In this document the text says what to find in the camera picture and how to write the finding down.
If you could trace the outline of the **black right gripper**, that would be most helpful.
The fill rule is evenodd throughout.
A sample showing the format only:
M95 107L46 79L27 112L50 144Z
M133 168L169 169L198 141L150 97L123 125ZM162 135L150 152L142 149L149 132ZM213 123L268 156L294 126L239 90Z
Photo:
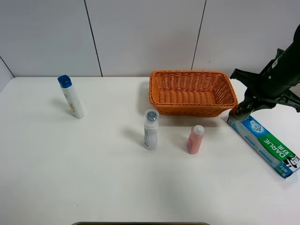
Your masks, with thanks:
M235 69L230 76L230 79L235 79L244 84L247 88L253 88L256 81L260 77L257 73ZM292 91L286 91L278 99L277 103L293 107L295 110L300 110L300 98ZM272 109L276 106L275 103L270 103L259 99L251 90L246 90L244 100L238 103L230 112L229 117L233 122L242 122L249 117L252 112L262 109Z

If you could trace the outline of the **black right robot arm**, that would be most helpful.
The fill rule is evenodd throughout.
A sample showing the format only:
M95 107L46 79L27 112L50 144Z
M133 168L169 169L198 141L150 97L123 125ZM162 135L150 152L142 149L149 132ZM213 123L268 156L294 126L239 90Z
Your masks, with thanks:
M272 109L277 104L300 111L300 98L290 88L300 83L300 28L293 36L293 42L286 50L277 49L271 60L259 73L235 69L230 76L246 86L244 100L230 112L229 119L242 122L252 112Z

